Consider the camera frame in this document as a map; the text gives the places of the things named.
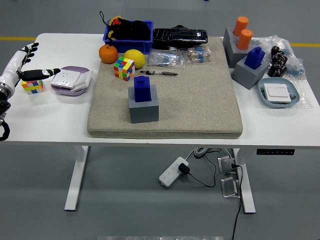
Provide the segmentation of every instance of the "orange cylinder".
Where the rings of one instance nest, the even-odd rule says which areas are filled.
[[[253,35],[254,35],[253,31],[249,29],[243,29],[239,36],[239,40],[238,40],[238,43],[236,44],[236,47],[240,50],[247,50],[249,48]]]
[[[246,16],[239,16],[238,19],[236,20],[233,34],[240,37],[241,31],[247,28],[248,23],[249,23],[249,18],[247,18]]]

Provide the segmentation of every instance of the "small rubik's cube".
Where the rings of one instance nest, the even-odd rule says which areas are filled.
[[[27,94],[37,94],[44,91],[44,82],[42,80],[21,81],[21,86]]]
[[[114,75],[125,81],[129,81],[136,72],[135,62],[123,56],[115,62],[113,69]]]

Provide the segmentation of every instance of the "metal bracket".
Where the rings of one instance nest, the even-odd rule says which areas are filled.
[[[221,188],[224,198],[240,198],[239,181],[234,180],[232,176],[221,179]]]
[[[236,171],[231,167],[231,164],[235,164],[235,160],[231,159],[228,155],[218,157],[219,172],[221,174],[236,174]]]

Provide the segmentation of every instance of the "lemon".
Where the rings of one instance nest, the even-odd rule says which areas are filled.
[[[136,69],[142,68],[146,63],[145,55],[136,49],[130,49],[123,54],[126,59],[131,59],[134,61],[134,67]]]

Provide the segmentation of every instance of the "orange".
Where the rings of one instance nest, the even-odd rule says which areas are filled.
[[[113,64],[118,60],[118,51],[115,46],[103,45],[99,49],[99,57],[105,64]]]

